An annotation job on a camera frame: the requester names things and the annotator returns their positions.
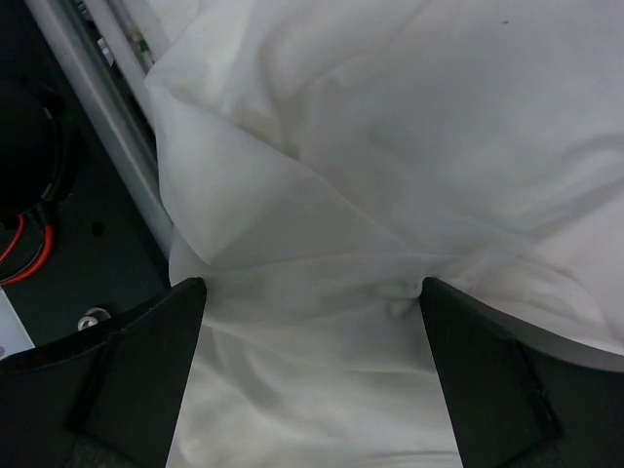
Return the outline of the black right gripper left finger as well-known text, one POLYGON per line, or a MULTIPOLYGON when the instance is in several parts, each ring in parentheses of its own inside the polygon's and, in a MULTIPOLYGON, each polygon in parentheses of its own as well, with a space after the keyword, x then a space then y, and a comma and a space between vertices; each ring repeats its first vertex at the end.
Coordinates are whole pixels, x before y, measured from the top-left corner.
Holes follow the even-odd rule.
POLYGON ((1 362, 4 467, 163 467, 206 286, 165 294, 1 362))

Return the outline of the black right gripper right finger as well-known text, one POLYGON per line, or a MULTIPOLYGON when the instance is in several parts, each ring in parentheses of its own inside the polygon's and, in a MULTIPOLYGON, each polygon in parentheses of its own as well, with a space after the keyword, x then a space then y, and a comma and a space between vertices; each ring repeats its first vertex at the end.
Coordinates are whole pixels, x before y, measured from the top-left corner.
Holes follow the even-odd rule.
POLYGON ((419 304, 464 466, 622 466, 622 356, 435 278, 419 304))

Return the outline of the white camisole tank top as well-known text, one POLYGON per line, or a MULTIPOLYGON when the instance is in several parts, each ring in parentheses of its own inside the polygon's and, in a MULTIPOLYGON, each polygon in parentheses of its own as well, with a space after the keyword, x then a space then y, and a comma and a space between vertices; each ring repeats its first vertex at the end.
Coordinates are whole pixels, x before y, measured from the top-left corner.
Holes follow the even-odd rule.
POLYGON ((456 467, 437 276, 623 350, 619 1, 171 1, 170 278, 209 293, 171 467, 456 467))

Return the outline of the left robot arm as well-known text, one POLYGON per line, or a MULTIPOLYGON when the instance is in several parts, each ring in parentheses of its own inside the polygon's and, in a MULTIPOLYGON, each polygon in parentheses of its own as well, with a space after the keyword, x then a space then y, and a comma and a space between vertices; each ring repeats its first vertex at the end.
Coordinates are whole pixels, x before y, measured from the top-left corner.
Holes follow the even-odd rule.
POLYGON ((56 204, 78 171, 75 115, 22 1, 1 3, 1 218, 56 204))

